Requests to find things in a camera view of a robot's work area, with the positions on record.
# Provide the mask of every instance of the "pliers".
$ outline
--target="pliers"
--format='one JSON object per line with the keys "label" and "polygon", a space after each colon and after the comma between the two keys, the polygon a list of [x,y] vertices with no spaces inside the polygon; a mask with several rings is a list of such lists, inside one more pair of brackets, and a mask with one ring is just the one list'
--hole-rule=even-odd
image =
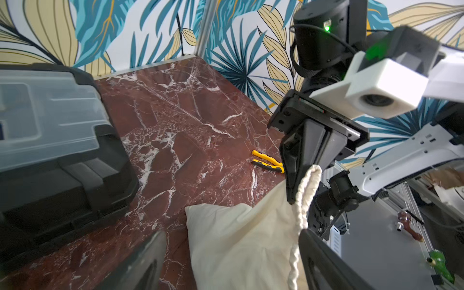
{"label": "pliers", "polygon": [[270,156],[267,156],[266,154],[260,153],[260,152],[258,152],[256,150],[253,150],[251,152],[251,154],[253,154],[253,155],[255,155],[255,156],[259,157],[259,158],[262,158],[262,159],[264,159],[266,161],[269,161],[270,163],[273,164],[273,165],[271,165],[271,164],[267,164],[267,163],[264,163],[262,161],[253,159],[253,161],[251,162],[253,165],[262,167],[264,169],[268,169],[270,171],[284,173],[284,166],[283,166],[283,164],[281,162],[278,162],[274,158],[272,158]]}

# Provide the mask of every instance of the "leaf wallpaper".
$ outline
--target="leaf wallpaper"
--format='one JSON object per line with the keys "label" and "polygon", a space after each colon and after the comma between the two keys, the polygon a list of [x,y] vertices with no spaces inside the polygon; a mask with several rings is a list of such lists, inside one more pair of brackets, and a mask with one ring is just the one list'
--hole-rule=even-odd
{"label": "leaf wallpaper", "polygon": [[93,76],[193,54],[200,0],[0,0],[0,63]]}
{"label": "leaf wallpaper", "polygon": [[[293,23],[292,15],[305,3],[218,1],[205,60],[270,115],[289,89],[299,90],[303,84],[290,62],[290,45],[295,36],[288,27]],[[203,13],[204,0],[200,0],[200,10],[198,15]],[[464,5],[460,0],[368,0],[367,29],[392,30],[400,25],[412,26],[464,49]],[[197,20],[193,32],[198,33]],[[370,128],[371,141],[345,159],[344,165],[360,165],[396,146],[430,122],[445,103],[424,98],[416,110],[389,120],[370,116],[356,119]]]}

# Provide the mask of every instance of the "clear plastic lid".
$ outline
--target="clear plastic lid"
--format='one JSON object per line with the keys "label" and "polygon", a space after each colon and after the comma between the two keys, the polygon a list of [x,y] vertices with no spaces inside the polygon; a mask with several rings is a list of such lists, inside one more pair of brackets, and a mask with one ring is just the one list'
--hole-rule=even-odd
{"label": "clear plastic lid", "polygon": [[0,71],[0,172],[99,147],[97,90],[70,72]]}

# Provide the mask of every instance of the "drawstring bag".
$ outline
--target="drawstring bag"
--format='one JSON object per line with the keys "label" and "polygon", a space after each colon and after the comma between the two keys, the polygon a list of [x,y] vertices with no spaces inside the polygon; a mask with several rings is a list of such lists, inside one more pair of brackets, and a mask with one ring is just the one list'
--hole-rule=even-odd
{"label": "drawstring bag", "polygon": [[301,180],[296,202],[285,181],[255,206],[200,204],[186,207],[188,243],[199,290],[308,289],[298,237],[321,180],[313,165]]}

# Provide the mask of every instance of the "red marble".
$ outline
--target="red marble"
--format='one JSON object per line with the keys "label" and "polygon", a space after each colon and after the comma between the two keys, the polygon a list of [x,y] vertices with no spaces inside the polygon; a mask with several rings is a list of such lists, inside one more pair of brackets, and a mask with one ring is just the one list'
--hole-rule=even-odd
{"label": "red marble", "polygon": [[255,205],[283,174],[250,164],[280,159],[269,116],[200,58],[98,81],[140,181],[125,218],[10,273],[2,289],[92,289],[146,237],[167,233],[161,290],[196,289],[185,206]]}

